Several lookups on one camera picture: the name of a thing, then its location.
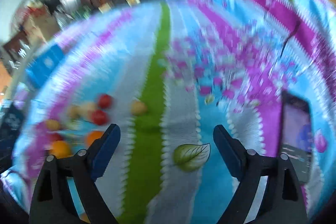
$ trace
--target blue gripper pad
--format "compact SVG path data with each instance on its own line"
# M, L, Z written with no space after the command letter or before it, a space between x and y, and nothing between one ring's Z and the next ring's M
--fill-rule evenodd
M91 164L91 179L93 181L96 181L97 178L103 176L106 167L120 142L120 128L117 125L110 125L104 134L108 134L108 136Z
M232 138L222 125L213 130L213 140L221 154L231 176L242 179L245 172L245 148L240 141Z

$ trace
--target phone screen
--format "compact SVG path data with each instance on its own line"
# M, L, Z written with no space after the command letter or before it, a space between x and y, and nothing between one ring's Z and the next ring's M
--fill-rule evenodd
M283 105L280 153L289 156L301 183L308 182L311 164L311 122L308 103L290 95Z

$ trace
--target blue box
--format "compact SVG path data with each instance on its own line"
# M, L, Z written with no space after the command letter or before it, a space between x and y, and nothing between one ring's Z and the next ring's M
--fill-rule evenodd
M41 88L63 58L64 53L61 48L58 45L53 45L31 62L26 72L33 87Z

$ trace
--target green stripe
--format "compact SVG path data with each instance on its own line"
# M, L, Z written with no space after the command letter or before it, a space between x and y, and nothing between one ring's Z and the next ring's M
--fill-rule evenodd
M148 107L148 114L135 119L135 145L129 162L123 213L118 219L122 224L141 224L147 214L147 204L161 190L162 132L161 118L165 109L165 68L158 65L169 48L170 12L162 6L160 29L156 37L155 53L149 66L147 80L139 100Z

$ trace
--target bed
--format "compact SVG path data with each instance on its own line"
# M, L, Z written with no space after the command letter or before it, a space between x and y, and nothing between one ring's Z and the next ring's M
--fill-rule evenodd
M89 131L108 125L69 121L69 106L108 93L115 98L108 116L122 137L96 186L117 220L217 223L239 183L213 128L223 124L246 148L276 156L286 89L312 109L313 161L302 193L313 219L336 187L335 12L329 0L170 0L71 25L52 41L65 57L31 102L4 187L28 212L50 144L44 121L71 122L62 134L75 153ZM146 115L131 115L134 99L147 105ZM258 212L266 179L246 222Z

